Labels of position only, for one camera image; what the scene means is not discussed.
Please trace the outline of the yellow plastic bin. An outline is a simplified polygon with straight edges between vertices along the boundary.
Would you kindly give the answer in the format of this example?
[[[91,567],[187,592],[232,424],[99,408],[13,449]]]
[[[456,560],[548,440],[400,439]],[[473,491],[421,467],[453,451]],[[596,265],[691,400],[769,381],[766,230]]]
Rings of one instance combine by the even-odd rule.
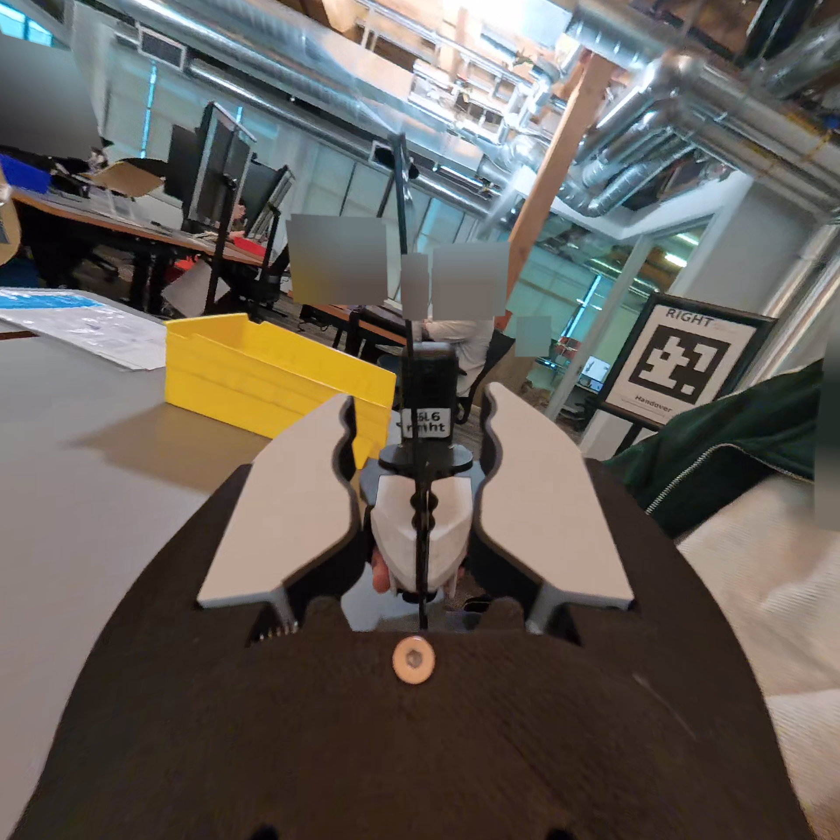
[[[355,402],[356,466],[385,446],[394,374],[244,313],[171,320],[165,327],[169,404],[274,438],[346,394]]]

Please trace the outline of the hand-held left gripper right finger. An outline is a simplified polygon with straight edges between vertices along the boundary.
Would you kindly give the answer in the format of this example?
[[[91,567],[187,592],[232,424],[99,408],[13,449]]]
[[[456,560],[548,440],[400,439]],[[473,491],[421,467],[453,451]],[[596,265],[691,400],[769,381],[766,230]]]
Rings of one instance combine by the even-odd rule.
[[[474,576],[546,633],[564,606],[626,611],[634,592],[576,444],[500,383],[483,393]]]

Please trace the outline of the white garment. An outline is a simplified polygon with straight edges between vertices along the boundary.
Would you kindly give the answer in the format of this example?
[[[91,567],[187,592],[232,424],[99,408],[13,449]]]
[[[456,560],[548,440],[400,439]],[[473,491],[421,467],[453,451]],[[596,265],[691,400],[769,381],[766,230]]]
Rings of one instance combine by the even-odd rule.
[[[800,799],[838,797],[839,538],[812,487],[772,476],[679,541],[759,682]]]

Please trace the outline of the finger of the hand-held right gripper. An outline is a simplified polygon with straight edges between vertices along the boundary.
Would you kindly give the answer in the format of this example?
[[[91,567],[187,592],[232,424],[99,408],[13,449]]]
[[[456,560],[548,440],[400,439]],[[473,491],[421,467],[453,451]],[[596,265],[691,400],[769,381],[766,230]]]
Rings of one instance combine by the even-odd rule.
[[[389,592],[417,594],[417,532],[413,525],[414,481],[399,475],[379,477],[371,509],[371,532],[392,578]]]
[[[427,589],[455,595],[471,530],[471,480],[464,476],[432,483],[434,523],[428,539]]]

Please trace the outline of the silver air duct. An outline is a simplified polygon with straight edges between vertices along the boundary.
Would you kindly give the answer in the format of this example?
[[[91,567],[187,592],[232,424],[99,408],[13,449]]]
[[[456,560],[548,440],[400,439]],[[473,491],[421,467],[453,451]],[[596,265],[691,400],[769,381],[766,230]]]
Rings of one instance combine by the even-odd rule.
[[[673,49],[638,72],[599,115],[558,198],[583,216],[604,216],[691,150],[810,214],[838,217],[834,132],[756,83]]]
[[[484,158],[448,118],[410,101],[412,75],[278,2],[85,2],[125,27],[146,28],[218,67],[217,86],[247,85],[314,108],[345,133],[385,142],[403,134],[419,171],[413,182],[443,201],[486,217]]]

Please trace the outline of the black office monitor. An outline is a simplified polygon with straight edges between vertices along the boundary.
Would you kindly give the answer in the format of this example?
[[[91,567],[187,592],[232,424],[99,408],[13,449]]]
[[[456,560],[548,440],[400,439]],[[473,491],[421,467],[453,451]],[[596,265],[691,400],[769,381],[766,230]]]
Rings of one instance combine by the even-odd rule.
[[[248,239],[273,248],[281,205],[294,181],[295,175],[288,165],[277,170],[253,157],[240,194],[245,207],[244,233]]]
[[[214,233],[215,247],[202,315],[214,311],[234,212],[256,137],[216,101],[192,132],[172,129],[164,192],[182,202],[182,230]]]

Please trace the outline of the cardboard sheet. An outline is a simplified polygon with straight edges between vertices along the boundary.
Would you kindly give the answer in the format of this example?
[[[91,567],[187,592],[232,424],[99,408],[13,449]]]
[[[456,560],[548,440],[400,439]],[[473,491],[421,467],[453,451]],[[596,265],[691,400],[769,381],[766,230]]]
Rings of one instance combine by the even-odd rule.
[[[90,184],[136,198],[162,187],[169,171],[165,161],[151,158],[128,158],[115,161],[85,175]]]

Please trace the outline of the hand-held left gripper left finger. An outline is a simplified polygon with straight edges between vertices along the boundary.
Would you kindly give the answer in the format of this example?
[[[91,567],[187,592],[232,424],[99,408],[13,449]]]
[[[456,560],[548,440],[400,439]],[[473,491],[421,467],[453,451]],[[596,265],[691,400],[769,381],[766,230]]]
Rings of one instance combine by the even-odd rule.
[[[196,602],[204,609],[266,604],[296,629],[307,595],[291,587],[361,528],[354,398],[340,393],[280,432],[255,457]]]

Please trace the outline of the grey desk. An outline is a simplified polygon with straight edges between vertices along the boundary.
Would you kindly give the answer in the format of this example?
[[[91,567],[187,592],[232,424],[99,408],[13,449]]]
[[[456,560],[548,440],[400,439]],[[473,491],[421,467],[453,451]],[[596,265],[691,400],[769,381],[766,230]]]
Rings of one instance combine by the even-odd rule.
[[[47,337],[1,343],[1,824],[10,834],[100,631],[146,565],[268,440]]]

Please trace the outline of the laminated paper sheet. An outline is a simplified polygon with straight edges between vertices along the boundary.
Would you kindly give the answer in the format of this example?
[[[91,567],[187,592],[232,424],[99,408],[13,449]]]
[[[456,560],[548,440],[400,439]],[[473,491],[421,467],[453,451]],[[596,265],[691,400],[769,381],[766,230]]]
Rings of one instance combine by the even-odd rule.
[[[164,324],[78,291],[4,287],[1,320],[131,371],[165,368]]]

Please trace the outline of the framed marker sign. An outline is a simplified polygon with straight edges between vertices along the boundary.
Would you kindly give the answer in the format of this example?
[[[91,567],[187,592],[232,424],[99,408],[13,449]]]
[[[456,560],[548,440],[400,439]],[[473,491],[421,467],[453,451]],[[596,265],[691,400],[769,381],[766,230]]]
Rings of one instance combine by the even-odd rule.
[[[605,383],[597,408],[657,431],[733,392],[777,320],[662,292],[651,295]]]

